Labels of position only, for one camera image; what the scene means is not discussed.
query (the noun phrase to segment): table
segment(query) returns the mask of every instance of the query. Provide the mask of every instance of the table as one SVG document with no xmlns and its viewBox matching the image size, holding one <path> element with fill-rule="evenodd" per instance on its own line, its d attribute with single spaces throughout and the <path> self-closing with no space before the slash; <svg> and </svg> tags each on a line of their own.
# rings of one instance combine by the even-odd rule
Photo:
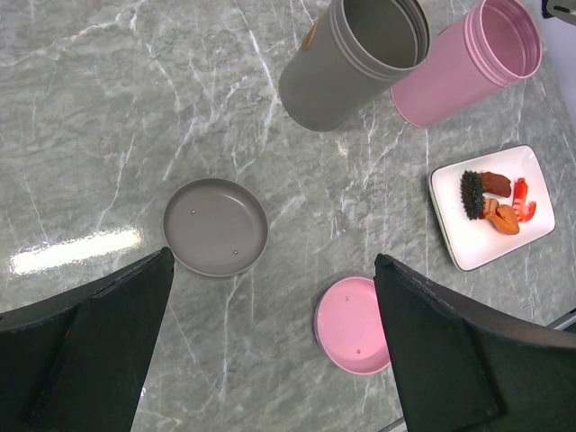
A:
<svg viewBox="0 0 576 432">
<path fill-rule="evenodd" d="M 162 247 L 167 200 L 192 179 L 238 181 L 270 217 L 268 249 L 248 273 L 216 280 L 176 266 L 135 432 L 391 423 L 401 415 L 392 369 L 345 373 L 312 333 L 321 294 L 371 276 L 378 252 L 539 324 L 576 306 L 576 135 L 548 56 L 534 78 L 430 130 L 409 126 L 384 94 L 338 130 L 311 132 L 286 114 L 277 81 L 327 4 L 0 5 L 0 311 Z M 474 4 L 423 2 L 433 34 Z M 519 143 L 538 155 L 556 229 L 460 272 L 427 175 Z"/>
</svg>

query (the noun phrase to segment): rectangular plate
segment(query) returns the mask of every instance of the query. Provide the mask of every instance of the rectangular plate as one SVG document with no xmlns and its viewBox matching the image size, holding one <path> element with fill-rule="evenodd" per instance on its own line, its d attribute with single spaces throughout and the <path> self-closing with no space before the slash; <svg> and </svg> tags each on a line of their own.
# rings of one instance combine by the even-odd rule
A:
<svg viewBox="0 0 576 432">
<path fill-rule="evenodd" d="M 496 231 L 488 220 L 469 220 L 460 194 L 460 179 L 464 171 L 502 174 L 512 181 L 512 191 L 514 183 L 524 177 L 528 184 L 527 199 L 537 203 L 534 218 L 521 223 L 520 233 L 516 236 Z M 460 270 L 470 271 L 483 266 L 554 230 L 556 222 L 550 195 L 538 159 L 529 146 L 509 148 L 444 166 L 432 172 L 428 186 L 450 257 Z M 512 196 L 486 195 L 497 198 L 502 204 L 512 205 Z"/>
</svg>

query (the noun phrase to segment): black spiky food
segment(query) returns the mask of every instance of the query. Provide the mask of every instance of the black spiky food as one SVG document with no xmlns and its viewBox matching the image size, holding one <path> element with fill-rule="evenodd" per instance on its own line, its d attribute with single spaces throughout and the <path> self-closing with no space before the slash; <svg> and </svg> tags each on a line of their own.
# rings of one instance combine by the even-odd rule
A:
<svg viewBox="0 0 576 432">
<path fill-rule="evenodd" d="M 466 210 L 468 219 L 474 220 L 482 216 L 484 207 L 484 188 L 480 174 L 473 171 L 464 171 L 460 181 L 460 192 L 462 193 L 462 203 Z"/>
</svg>

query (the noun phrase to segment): pink cup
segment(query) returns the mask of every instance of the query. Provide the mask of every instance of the pink cup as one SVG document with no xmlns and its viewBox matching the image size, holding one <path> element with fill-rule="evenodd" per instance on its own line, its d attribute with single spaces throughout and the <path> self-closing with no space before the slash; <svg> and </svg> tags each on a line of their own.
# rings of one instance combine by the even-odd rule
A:
<svg viewBox="0 0 576 432">
<path fill-rule="evenodd" d="M 428 59 L 391 88 L 396 109 L 427 128 L 481 99 L 531 77 L 542 47 L 516 0 L 484 0 L 442 31 Z"/>
</svg>

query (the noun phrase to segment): gray cup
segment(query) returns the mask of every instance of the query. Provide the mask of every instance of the gray cup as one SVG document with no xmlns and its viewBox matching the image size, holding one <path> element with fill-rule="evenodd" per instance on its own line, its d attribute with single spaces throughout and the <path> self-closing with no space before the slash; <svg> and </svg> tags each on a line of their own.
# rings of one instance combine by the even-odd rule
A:
<svg viewBox="0 0 576 432">
<path fill-rule="evenodd" d="M 416 0 L 332 0 L 280 76 L 280 97 L 301 126 L 331 131 L 428 55 Z"/>
</svg>

